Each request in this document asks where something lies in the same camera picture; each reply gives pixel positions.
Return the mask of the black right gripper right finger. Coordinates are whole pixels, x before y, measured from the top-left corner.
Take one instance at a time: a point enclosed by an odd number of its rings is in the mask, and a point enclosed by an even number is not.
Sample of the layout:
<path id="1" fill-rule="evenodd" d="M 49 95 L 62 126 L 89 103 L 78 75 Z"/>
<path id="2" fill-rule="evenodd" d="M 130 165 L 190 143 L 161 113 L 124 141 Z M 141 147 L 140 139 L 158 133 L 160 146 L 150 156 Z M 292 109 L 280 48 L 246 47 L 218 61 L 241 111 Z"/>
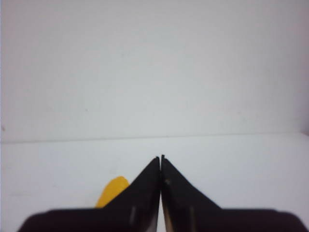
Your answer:
<path id="1" fill-rule="evenodd" d="M 162 206 L 168 232 L 307 232 L 296 215 L 273 209 L 221 208 L 161 157 Z"/>

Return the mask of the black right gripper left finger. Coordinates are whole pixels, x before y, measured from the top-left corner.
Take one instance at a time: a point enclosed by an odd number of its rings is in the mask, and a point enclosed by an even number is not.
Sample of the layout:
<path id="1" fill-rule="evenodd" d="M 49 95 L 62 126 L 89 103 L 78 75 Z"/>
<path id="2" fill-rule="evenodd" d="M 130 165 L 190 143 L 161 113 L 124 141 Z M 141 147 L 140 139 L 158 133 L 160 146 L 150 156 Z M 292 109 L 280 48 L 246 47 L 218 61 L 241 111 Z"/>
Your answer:
<path id="1" fill-rule="evenodd" d="M 155 232 L 160 199 L 160 159 L 103 208 L 58 209 L 34 214 L 21 232 Z"/>

